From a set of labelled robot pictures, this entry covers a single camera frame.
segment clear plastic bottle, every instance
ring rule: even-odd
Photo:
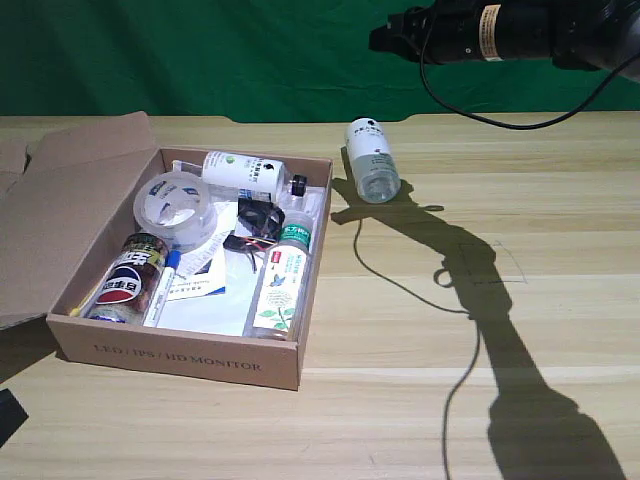
[[[304,192],[307,183],[306,177],[294,175],[279,160],[218,150],[207,153],[198,170],[205,183],[237,188],[241,198],[275,204],[284,195],[296,195],[294,192],[299,188]]]
[[[395,197],[400,177],[382,126],[372,118],[359,118],[347,127],[345,143],[360,198],[384,203]]]
[[[313,219],[285,212],[280,241],[265,252],[243,335],[293,340],[302,315]]]

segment blue cap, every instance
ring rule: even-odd
[[[171,250],[169,255],[167,255],[167,260],[164,262],[164,266],[176,269],[178,268],[178,265],[180,265],[180,251]]]

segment green label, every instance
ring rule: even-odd
[[[297,240],[305,247],[309,248],[309,244],[311,243],[311,232],[302,225],[292,223],[282,229],[280,240]]]
[[[293,245],[270,250],[260,287],[253,326],[288,332],[297,320],[296,309],[302,289],[307,254]]]

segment wooden table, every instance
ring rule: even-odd
[[[0,139],[88,120],[2,118]],[[40,321],[0,333],[30,415],[0,478],[441,479],[445,413],[453,479],[640,478],[639,121],[387,124],[403,190],[374,209],[336,183],[299,392],[67,363]],[[153,125],[163,145],[331,157],[344,178],[344,124]],[[386,279],[354,254],[360,220]]]

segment can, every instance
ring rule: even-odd
[[[161,238],[149,233],[130,235],[87,318],[142,325],[167,254]]]

